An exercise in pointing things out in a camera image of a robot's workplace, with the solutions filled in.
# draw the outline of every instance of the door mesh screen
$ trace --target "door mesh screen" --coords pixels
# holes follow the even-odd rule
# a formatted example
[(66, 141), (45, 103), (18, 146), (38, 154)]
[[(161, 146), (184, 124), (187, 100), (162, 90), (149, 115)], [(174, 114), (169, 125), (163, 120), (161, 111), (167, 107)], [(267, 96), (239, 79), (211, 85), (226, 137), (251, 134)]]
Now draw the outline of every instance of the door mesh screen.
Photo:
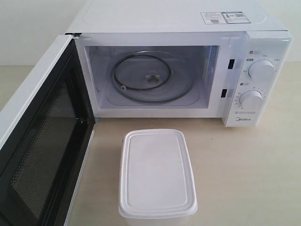
[(45, 113), (38, 113), (40, 124), (26, 148), (11, 186), (40, 218), (51, 186), (76, 124), (71, 98), (64, 83)]

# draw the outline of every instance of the white microwave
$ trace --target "white microwave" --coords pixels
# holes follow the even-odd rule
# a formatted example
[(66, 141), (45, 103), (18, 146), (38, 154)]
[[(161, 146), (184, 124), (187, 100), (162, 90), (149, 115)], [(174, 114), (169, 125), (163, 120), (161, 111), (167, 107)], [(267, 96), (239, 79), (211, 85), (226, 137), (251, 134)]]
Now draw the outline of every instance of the white microwave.
[(89, 1), (0, 112), (0, 225), (67, 225), (95, 119), (256, 125), (291, 40), (253, 0)]

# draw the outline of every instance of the power knob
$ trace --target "power knob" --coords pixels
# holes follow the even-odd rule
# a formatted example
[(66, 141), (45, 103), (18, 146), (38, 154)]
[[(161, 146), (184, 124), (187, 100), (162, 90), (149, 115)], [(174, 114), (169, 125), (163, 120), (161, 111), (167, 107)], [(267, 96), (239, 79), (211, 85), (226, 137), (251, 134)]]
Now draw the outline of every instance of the power knob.
[(251, 90), (243, 93), (239, 98), (239, 102), (244, 109), (255, 111), (261, 108), (263, 99), (260, 92)]
[(255, 82), (271, 81), (275, 75), (275, 67), (269, 60), (259, 60), (249, 68), (249, 76)]

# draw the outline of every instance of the microwave top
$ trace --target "microwave top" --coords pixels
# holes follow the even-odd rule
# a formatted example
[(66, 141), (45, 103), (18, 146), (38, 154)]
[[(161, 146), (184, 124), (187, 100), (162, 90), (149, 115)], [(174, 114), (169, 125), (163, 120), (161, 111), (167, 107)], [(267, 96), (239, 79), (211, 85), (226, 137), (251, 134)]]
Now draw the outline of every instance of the microwave top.
[(256, 0), (90, 0), (66, 33), (286, 31)]

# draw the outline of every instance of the label sticker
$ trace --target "label sticker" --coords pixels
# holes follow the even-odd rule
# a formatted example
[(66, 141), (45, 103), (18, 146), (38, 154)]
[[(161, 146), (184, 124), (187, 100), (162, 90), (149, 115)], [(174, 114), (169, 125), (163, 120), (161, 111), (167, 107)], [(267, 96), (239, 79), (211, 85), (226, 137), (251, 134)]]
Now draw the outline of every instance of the label sticker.
[(244, 15), (243, 12), (222, 12), (228, 24), (250, 24), (251, 22)]
[(226, 24), (221, 12), (201, 13), (205, 24)]

